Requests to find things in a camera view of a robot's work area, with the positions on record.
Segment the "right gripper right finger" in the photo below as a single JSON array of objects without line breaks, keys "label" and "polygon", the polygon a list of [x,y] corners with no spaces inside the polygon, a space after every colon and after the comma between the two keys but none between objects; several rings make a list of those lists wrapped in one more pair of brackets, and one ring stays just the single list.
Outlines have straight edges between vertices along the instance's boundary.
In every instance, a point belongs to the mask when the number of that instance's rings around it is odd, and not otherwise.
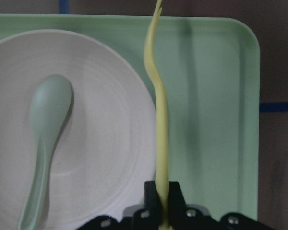
[{"label": "right gripper right finger", "polygon": [[188,230],[186,214],[186,202],[184,200],[179,182],[169,182],[168,214],[169,223],[175,230]]}]

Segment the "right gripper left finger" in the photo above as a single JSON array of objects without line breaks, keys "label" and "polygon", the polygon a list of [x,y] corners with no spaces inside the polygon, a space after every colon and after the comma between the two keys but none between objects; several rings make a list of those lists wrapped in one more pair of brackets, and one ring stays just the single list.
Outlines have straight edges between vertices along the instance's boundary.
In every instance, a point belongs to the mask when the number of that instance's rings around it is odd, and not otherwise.
[{"label": "right gripper left finger", "polygon": [[134,230],[158,230],[162,221],[161,204],[154,181],[144,183],[144,204],[133,214]]}]

